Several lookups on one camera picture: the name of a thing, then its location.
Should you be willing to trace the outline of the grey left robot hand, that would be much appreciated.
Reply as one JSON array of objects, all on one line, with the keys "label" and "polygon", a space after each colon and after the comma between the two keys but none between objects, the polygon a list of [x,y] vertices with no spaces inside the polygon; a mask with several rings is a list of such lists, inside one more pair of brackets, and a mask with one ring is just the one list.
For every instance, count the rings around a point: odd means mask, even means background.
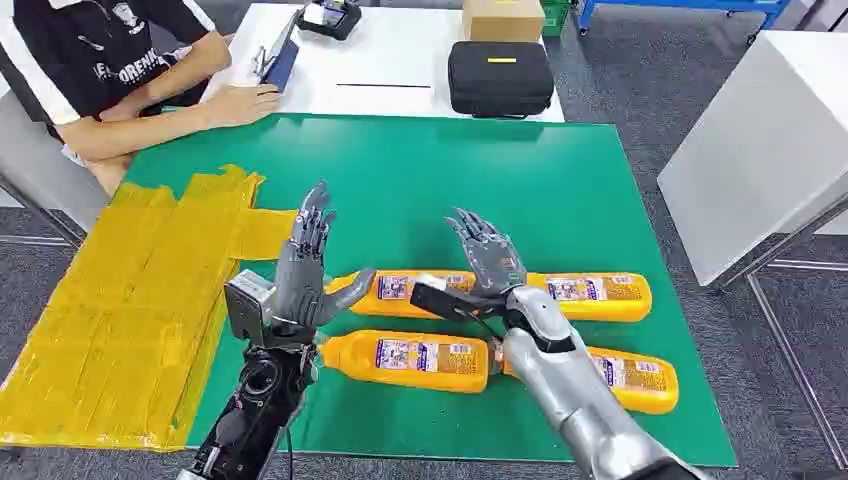
[{"label": "grey left robot hand", "polygon": [[376,276],[375,269],[365,268],[351,284],[325,291],[325,250],[336,217],[329,202],[327,183],[320,181],[303,199],[276,263],[271,309],[279,318],[307,328],[326,325],[350,309],[366,296]]}]

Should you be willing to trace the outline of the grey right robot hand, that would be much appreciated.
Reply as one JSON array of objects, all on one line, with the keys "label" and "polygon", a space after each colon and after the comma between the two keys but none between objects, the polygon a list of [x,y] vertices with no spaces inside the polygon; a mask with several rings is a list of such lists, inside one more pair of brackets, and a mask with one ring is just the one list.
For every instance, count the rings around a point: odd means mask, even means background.
[{"label": "grey right robot hand", "polygon": [[463,299],[477,308],[526,314],[526,306],[513,291],[523,292],[528,271],[511,238],[473,211],[459,207],[454,211],[455,216],[444,220],[457,236],[475,277],[471,292]]}]

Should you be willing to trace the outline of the person's right hand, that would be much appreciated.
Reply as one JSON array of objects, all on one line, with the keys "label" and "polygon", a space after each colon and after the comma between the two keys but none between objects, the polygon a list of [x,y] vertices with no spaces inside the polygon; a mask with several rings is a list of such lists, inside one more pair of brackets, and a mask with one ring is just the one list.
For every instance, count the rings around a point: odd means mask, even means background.
[{"label": "person's right hand", "polygon": [[227,86],[198,106],[200,130],[239,127],[274,113],[282,100],[270,84],[253,87]]}]

